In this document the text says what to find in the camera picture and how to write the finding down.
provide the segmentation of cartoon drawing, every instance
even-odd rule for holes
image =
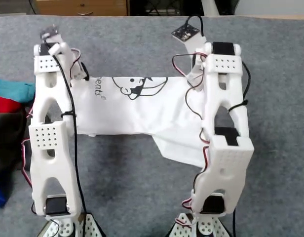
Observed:
[[[158,94],[168,78],[113,78],[116,86],[120,88],[122,94],[127,95],[130,100],[135,100],[139,96],[153,96]]]

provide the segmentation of gray carpet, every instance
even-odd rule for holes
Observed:
[[[184,20],[0,17],[0,78],[34,80],[33,46],[40,29],[53,23],[82,51],[93,76],[178,76],[171,57],[185,49],[170,33]],[[196,19],[191,23],[199,26]],[[304,237],[304,21],[223,17],[204,23],[209,41],[242,46],[252,73],[248,111],[255,153],[238,203],[238,237]],[[199,169],[162,158],[146,135],[78,140],[87,207],[106,234],[165,236]],[[0,209],[0,237],[33,237],[45,220],[30,212],[31,190],[20,172],[13,182]],[[231,228],[230,216],[222,220]]]

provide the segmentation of red cloth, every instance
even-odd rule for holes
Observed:
[[[21,108],[21,103],[0,97],[0,113],[12,113]]]

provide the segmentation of printed logo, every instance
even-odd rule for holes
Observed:
[[[168,78],[113,78],[120,92],[127,95],[130,100],[139,96],[153,96],[158,94],[166,85]]]
[[[95,81],[95,95],[100,96],[103,100],[106,100],[106,96],[102,95],[102,78],[98,78]]]

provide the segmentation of teal cloth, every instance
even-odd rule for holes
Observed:
[[[34,99],[34,96],[34,83],[0,79],[0,97],[8,98],[19,103],[28,103]]]

